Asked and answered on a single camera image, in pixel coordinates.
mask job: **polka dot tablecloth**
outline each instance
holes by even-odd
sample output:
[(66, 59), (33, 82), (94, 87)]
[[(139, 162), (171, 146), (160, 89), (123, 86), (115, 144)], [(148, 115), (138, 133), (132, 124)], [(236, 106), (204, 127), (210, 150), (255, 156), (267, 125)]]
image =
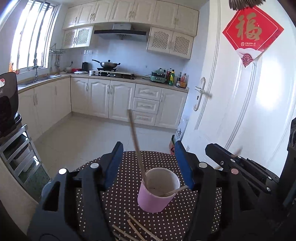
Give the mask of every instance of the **polka dot tablecloth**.
[[(142, 151), (141, 153), (146, 171), (155, 167), (167, 168), (179, 177), (181, 186), (185, 185), (175, 156), (150, 151)], [(90, 161), (79, 167), (77, 170), (83, 169), (93, 162), (99, 162), (99, 160), (100, 158)], [(112, 228), (112, 225), (114, 224), (140, 241), (140, 238), (127, 222), (130, 218), (124, 212), (126, 209), (136, 220), (138, 220), (146, 229), (155, 234), (158, 238), (162, 240), (183, 240), (185, 232), (190, 225), (190, 219), (195, 207), (197, 192), (192, 192), (191, 190), (180, 191), (162, 212), (148, 213), (139, 207), (137, 201), (141, 181), (142, 177), (137, 163), (136, 152), (124, 152), (123, 159), (118, 170), (118, 176), (114, 181), (113, 186), (110, 187), (108, 191), (100, 193), (105, 207), (106, 217), (109, 220), (111, 229), (115, 231), (115, 229)], [(79, 228), (81, 234), (83, 235), (87, 226), (87, 220), (83, 215), (82, 189), (78, 188), (76, 193), (77, 213), (80, 222)], [(218, 188), (216, 192), (216, 208), (212, 232), (215, 232), (218, 229), (220, 208), (221, 190)], [(155, 241), (136, 224), (135, 227), (147, 241)]]

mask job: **floor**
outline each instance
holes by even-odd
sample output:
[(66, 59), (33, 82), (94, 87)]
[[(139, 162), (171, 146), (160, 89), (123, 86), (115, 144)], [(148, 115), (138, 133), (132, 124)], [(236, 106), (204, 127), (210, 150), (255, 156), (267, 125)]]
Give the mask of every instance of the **floor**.
[[(172, 130), (136, 128), (141, 150), (169, 153)], [(134, 149), (128, 125), (71, 116), (45, 133), (36, 142), (41, 161), (53, 178), (60, 168), (73, 171), (103, 154), (110, 153), (117, 141), (124, 151)]]

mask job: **ceiling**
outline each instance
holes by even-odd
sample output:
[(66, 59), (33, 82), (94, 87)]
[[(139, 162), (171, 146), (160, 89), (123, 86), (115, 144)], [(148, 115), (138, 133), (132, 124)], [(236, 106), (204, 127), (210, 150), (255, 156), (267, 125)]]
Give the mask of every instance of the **ceiling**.
[[(66, 3), (70, 6), (80, 5), (82, 3), (93, 2), (95, 0), (55, 0), (60, 3)], [(165, 0), (166, 2), (171, 2), (186, 7), (190, 7), (199, 10), (208, 0)]]

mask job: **range hood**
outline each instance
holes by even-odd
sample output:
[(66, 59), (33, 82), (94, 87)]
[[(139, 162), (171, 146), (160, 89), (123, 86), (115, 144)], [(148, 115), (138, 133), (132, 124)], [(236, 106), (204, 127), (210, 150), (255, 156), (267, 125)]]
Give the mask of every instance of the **range hood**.
[(134, 30), (131, 23), (115, 23), (113, 29), (95, 30), (103, 39), (120, 39), (147, 42), (147, 32)]

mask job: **sink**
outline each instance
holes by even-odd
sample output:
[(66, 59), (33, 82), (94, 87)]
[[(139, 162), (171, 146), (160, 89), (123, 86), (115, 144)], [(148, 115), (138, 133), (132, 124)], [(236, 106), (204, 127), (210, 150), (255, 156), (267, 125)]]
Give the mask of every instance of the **sink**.
[(31, 84), (35, 84), (35, 83), (38, 83), (38, 82), (41, 82), (41, 81), (44, 81), (44, 80), (50, 80), (50, 79), (57, 78), (57, 77), (61, 77), (61, 75), (48, 75), (48, 76), (43, 77), (43, 78), (38, 79), (38, 80), (28, 80), (26, 82), (18, 84), (18, 86), (25, 87), (25, 86), (28, 86), (28, 85), (31, 85)]

